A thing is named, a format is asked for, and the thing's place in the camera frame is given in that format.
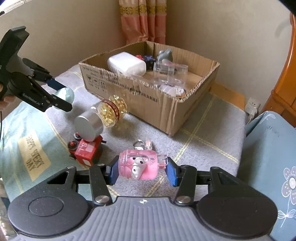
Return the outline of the person's left hand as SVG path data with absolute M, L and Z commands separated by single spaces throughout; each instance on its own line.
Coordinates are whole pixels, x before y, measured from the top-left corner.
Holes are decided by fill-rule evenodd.
M 15 101 L 14 95 L 7 95 L 3 100 L 0 101 L 0 111 L 4 111 L 11 103 Z

